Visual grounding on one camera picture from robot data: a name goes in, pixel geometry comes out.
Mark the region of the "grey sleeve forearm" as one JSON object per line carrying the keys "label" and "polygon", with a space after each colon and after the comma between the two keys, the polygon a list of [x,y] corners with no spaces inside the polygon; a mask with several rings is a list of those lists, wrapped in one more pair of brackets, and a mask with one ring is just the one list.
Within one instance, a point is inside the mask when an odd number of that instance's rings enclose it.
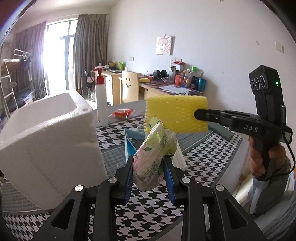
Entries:
{"label": "grey sleeve forearm", "polygon": [[252,185],[247,197],[241,201],[243,208],[255,218],[260,216],[274,219],[295,218],[295,175],[279,176],[263,182],[258,181],[256,174],[261,166],[254,158],[248,156],[248,164],[253,175]]}

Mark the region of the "right hand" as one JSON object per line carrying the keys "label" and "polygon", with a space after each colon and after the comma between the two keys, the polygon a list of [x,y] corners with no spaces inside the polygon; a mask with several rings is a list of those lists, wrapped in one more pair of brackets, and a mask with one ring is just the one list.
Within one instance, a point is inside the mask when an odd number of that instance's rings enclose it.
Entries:
{"label": "right hand", "polygon": [[[249,152],[248,152],[248,162],[250,172],[253,176],[259,177],[265,174],[266,170],[262,164],[262,156],[260,152],[255,149],[255,139],[251,136],[248,138],[249,142]],[[274,160],[273,169],[280,169],[286,162],[287,156],[285,153],[285,148],[278,144],[269,150],[269,158]]]}

